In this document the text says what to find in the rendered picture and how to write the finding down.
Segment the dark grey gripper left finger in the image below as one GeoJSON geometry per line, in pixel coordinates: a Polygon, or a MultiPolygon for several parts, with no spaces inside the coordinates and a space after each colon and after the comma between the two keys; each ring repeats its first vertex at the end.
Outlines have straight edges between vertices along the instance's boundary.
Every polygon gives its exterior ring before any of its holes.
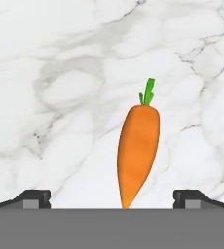
{"type": "Polygon", "coordinates": [[[25,190],[14,199],[0,202],[5,209],[50,209],[50,190],[25,190]]]}

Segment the orange carrot with green top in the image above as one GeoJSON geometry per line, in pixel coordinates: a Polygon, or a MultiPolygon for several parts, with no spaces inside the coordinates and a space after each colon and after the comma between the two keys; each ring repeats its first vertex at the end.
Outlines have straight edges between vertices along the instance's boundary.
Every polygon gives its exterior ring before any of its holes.
{"type": "Polygon", "coordinates": [[[160,114],[151,106],[155,80],[149,78],[139,104],[128,111],[117,154],[117,176],[123,208],[129,208],[144,185],[157,154],[160,114]]]}

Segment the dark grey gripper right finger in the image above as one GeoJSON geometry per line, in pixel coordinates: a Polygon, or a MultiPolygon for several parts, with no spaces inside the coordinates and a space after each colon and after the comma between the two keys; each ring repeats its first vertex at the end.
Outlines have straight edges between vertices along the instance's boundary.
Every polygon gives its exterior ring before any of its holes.
{"type": "Polygon", "coordinates": [[[216,209],[224,208],[224,202],[211,199],[199,190],[175,190],[174,209],[216,209]]]}

